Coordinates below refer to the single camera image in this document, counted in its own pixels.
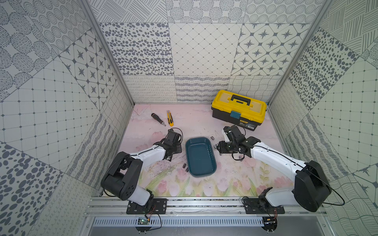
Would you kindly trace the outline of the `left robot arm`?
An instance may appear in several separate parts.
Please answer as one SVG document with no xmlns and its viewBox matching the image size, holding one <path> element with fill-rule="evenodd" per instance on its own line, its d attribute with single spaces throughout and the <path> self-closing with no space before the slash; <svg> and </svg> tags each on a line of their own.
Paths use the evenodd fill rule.
<svg viewBox="0 0 378 236">
<path fill-rule="evenodd" d="M 145 210 L 151 210 L 153 193 L 138 186 L 139 176 L 143 168 L 162 160 L 170 162 L 173 155 L 182 152 L 183 133 L 175 130 L 169 129 L 161 141 L 143 151 L 131 154 L 119 152 L 100 182 L 103 190 L 123 201 L 128 200 Z"/>
</svg>

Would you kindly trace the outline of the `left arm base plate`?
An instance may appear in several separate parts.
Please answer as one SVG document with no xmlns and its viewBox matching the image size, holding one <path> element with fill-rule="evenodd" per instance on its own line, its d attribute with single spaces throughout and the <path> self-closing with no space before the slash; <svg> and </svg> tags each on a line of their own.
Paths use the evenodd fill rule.
<svg viewBox="0 0 378 236">
<path fill-rule="evenodd" d="M 139 205 L 136 202 L 129 202 L 127 214 L 165 214 L 167 208 L 166 198 L 153 198 L 145 205 Z"/>
</svg>

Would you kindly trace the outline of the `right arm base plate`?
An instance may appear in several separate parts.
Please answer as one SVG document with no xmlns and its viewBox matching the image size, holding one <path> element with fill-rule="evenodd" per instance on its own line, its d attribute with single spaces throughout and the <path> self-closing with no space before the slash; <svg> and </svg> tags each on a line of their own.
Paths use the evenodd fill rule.
<svg viewBox="0 0 378 236">
<path fill-rule="evenodd" d="M 241 201 L 246 214 L 285 214 L 283 206 L 272 206 L 263 199 L 243 197 Z"/>
</svg>

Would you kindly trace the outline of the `teal plastic storage tray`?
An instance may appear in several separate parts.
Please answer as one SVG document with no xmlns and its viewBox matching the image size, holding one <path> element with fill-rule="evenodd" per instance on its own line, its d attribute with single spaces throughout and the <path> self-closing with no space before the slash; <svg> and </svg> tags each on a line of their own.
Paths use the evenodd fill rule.
<svg viewBox="0 0 378 236">
<path fill-rule="evenodd" d="M 217 163 L 210 140 L 206 137 L 191 138 L 185 144 L 189 173 L 195 178 L 208 177 L 217 170 Z"/>
</svg>

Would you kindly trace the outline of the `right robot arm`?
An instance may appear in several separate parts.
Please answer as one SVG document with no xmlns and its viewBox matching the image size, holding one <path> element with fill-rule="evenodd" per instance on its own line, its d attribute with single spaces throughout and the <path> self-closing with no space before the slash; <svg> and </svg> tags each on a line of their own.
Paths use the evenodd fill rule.
<svg viewBox="0 0 378 236">
<path fill-rule="evenodd" d="M 220 154 L 241 154 L 259 160 L 294 183 L 292 187 L 263 190 L 258 197 L 262 207 L 301 206 L 316 212 L 331 194 L 329 182 L 317 162 L 295 159 L 268 147 L 258 138 L 246 138 L 235 125 L 224 127 L 223 136 L 224 140 L 216 145 Z"/>
</svg>

